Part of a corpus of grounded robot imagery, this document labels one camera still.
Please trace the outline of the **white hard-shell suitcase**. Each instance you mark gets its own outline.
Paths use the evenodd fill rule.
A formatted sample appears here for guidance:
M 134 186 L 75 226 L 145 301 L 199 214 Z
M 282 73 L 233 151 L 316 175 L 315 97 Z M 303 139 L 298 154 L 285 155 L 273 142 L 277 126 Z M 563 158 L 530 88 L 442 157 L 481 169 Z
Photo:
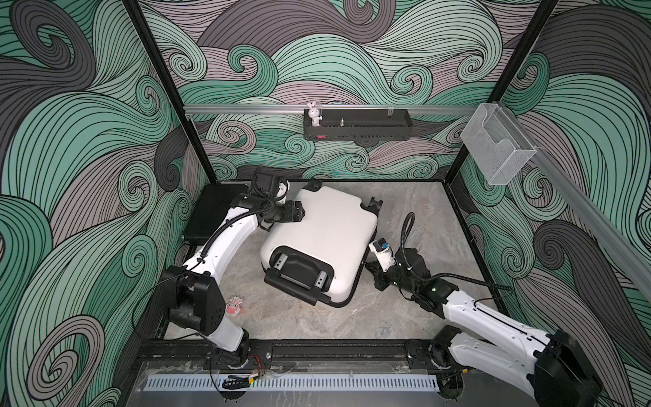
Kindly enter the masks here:
M 277 223 L 260 250 L 264 282 L 309 305 L 348 305 L 375 239 L 383 201 L 312 180 L 296 196 L 304 217 Z

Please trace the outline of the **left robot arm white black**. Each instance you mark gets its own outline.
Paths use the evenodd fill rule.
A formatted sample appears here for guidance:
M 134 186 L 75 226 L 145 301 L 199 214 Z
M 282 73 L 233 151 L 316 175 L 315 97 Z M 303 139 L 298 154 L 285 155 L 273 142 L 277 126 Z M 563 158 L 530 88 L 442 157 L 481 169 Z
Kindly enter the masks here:
M 212 217 L 220 224 L 193 257 L 161 276 L 161 302 L 168 321 L 231 354 L 239 364 L 249 358 L 249 334 L 226 315 L 220 280 L 256 229 L 303 219 L 303 205 L 287 200 L 289 190 L 285 177 L 258 167 L 248 189 L 232 199 L 225 215 Z

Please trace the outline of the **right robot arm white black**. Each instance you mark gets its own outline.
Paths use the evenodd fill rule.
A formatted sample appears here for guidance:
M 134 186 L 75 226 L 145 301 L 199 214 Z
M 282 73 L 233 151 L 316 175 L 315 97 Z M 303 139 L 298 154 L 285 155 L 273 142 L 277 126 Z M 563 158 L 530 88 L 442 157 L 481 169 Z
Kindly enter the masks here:
M 366 263 L 376 289 L 393 286 L 403 298 L 446 320 L 430 342 L 435 367 L 457 375 L 466 368 L 487 373 L 531 396 L 540 406 L 595 406 L 603 389 L 596 369 L 577 340 L 561 329 L 530 327 L 473 298 L 455 281 L 481 285 L 454 273 L 432 274 L 416 249 L 405 247 L 415 223 L 408 213 L 394 252 L 385 239 L 369 244 Z

